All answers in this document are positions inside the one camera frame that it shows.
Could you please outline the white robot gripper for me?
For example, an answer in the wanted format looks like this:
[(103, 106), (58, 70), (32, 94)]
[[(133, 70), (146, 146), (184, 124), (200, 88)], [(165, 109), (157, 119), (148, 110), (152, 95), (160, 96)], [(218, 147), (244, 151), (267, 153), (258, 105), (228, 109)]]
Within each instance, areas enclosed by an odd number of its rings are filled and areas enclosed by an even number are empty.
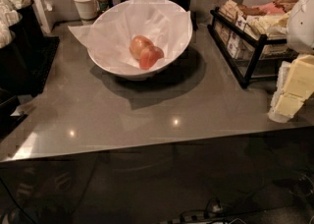
[(283, 61), (278, 72), (268, 117), (286, 123), (314, 92), (314, 0), (298, 0), (287, 25), (287, 43), (299, 55), (290, 64)]

